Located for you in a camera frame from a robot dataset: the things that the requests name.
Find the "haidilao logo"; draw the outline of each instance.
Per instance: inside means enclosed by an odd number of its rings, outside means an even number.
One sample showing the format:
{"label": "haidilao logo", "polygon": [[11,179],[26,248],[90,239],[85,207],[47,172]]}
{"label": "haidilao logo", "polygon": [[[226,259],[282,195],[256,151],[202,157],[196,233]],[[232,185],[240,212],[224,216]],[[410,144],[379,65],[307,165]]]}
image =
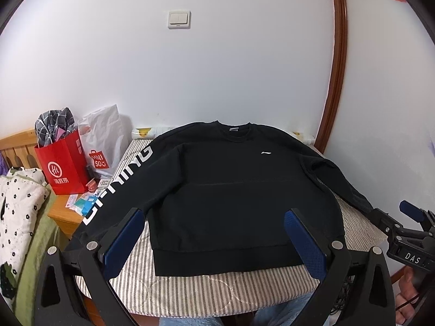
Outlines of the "haidilao logo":
{"label": "haidilao logo", "polygon": [[55,178],[60,178],[62,176],[62,168],[56,162],[48,163],[48,171]]}

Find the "sweatshirt sleeve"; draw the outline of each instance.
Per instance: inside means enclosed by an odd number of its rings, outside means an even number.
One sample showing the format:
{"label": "sweatshirt sleeve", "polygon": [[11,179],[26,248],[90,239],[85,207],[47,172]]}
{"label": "sweatshirt sleeve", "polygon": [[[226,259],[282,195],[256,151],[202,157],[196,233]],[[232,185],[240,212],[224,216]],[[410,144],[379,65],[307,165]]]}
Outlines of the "sweatshirt sleeve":
{"label": "sweatshirt sleeve", "polygon": [[[101,193],[74,232],[66,250],[78,249],[91,240],[100,239],[133,207],[142,210],[146,216],[156,202],[182,182],[182,145],[168,151],[159,148],[159,142],[155,145],[152,142],[142,150]],[[153,147],[161,152],[155,153]]]}
{"label": "sweatshirt sleeve", "polygon": [[315,177],[324,183],[330,190],[339,195],[351,206],[359,209],[363,214],[373,210],[372,205],[364,195],[359,193],[345,178],[340,168],[332,161],[323,157],[302,156],[302,162]]}

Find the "black sweatshirt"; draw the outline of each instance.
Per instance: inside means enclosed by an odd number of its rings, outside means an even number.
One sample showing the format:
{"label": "black sweatshirt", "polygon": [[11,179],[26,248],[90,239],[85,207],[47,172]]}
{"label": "black sweatshirt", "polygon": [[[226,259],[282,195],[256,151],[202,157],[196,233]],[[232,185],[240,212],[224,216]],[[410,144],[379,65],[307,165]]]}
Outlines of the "black sweatshirt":
{"label": "black sweatshirt", "polygon": [[373,208],[340,169],[276,128],[192,123],[158,136],[105,190],[67,249],[101,238],[137,207],[148,217],[156,275],[211,275],[301,264],[284,230],[298,208],[344,243],[332,191]]}

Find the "light switch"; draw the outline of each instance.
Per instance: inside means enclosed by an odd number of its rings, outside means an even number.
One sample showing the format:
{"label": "light switch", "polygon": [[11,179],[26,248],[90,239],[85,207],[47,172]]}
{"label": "light switch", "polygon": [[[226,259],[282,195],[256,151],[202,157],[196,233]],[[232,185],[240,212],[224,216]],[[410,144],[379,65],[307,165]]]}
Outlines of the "light switch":
{"label": "light switch", "polygon": [[171,13],[169,15],[169,24],[186,24],[187,22],[187,13]]}
{"label": "light switch", "polygon": [[170,11],[167,27],[169,29],[190,28],[190,11]]}

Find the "cable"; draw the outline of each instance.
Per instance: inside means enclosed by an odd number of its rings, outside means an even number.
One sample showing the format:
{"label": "cable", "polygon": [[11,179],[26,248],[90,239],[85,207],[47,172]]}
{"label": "cable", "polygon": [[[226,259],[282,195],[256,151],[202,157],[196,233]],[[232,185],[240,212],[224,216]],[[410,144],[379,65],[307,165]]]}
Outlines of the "cable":
{"label": "cable", "polygon": [[337,300],[335,301],[334,306],[332,307],[330,315],[334,315],[337,312],[342,311],[344,309],[344,306],[346,305],[346,301],[349,298],[352,285],[353,285],[353,276],[349,276],[344,281],[344,284],[341,287],[341,291],[337,297]]}
{"label": "cable", "polygon": [[408,300],[406,303],[403,303],[402,305],[399,305],[396,308],[396,311],[399,310],[400,308],[403,308],[404,306],[408,305],[409,303],[412,303],[414,300],[416,300],[418,297],[420,296],[420,294],[417,294],[415,297],[411,298],[410,300]]}

